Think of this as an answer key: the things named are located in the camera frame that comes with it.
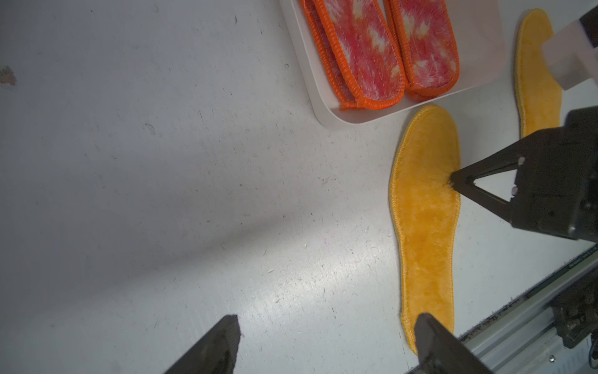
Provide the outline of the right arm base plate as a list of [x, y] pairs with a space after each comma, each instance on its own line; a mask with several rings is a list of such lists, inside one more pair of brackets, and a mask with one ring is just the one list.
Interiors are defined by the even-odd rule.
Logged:
[[597, 279], [580, 280], [551, 303], [557, 335], [573, 349], [597, 331]]

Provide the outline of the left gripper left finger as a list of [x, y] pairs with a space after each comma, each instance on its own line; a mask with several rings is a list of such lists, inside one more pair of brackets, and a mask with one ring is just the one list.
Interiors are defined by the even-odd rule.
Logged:
[[231, 374], [235, 369], [240, 340], [238, 316], [226, 315], [165, 373]]

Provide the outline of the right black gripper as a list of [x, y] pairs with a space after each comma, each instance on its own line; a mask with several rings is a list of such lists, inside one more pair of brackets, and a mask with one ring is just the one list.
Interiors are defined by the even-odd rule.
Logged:
[[[519, 159], [523, 164], [518, 167]], [[517, 170], [510, 202], [476, 180]], [[597, 241], [597, 107], [572, 110], [561, 127], [542, 129], [450, 176], [455, 191], [511, 226]]]

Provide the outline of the red insole orange trim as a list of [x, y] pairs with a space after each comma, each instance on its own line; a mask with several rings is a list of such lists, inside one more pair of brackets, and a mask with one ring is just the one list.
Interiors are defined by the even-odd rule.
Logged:
[[377, 1], [313, 1], [344, 87], [342, 108], [383, 110], [406, 91], [400, 49]]
[[428, 101], [450, 91], [459, 79], [460, 61], [446, 3], [386, 1], [385, 8], [400, 47], [408, 96]]
[[349, 87], [347, 86], [347, 83], [345, 82], [345, 79], [341, 73], [341, 69], [336, 61], [333, 48], [326, 35], [322, 20], [317, 12], [315, 2], [311, 0], [301, 0], [300, 4], [311, 31], [311, 35], [316, 44], [320, 61], [324, 68], [330, 87], [339, 101], [340, 110], [345, 111], [357, 109], [358, 103], [350, 92]]

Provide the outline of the yellow insole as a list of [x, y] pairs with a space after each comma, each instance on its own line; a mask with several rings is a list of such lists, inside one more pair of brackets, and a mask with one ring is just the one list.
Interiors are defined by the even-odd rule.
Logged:
[[520, 21], [515, 41], [514, 87], [522, 138], [561, 125], [562, 88], [551, 76], [541, 45], [554, 35], [542, 9], [532, 9]]
[[449, 177], [460, 168], [456, 123], [429, 105], [412, 118], [392, 165], [389, 205], [399, 243], [401, 312], [407, 343], [417, 351], [415, 325], [430, 313], [455, 326], [453, 246], [460, 196]]

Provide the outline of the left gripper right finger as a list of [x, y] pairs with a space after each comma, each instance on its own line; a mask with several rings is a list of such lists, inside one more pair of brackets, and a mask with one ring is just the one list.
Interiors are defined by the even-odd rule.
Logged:
[[419, 367], [424, 373], [492, 374], [430, 313], [418, 316], [414, 333]]

